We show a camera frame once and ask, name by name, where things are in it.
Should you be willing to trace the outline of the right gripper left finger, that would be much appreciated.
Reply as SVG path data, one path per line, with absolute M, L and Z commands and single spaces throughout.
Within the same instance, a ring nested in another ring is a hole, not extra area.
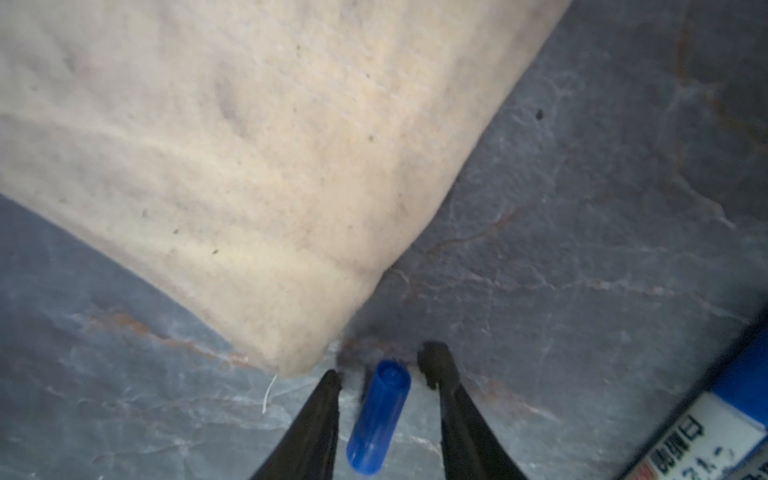
M 339 373 L 327 370 L 251 479 L 331 480 L 338 445 L 341 390 Z

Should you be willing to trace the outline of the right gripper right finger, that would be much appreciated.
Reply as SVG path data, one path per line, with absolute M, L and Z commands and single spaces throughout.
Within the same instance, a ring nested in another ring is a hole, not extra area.
M 445 478 L 525 480 L 463 386 L 447 344 L 424 342 L 417 364 L 440 397 Z

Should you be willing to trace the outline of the blue pen cap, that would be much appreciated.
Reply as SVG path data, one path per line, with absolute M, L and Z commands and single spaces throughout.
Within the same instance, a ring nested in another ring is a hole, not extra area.
M 411 376 L 399 362 L 376 365 L 346 447 L 347 461 L 358 474 L 381 470 L 410 387 Z

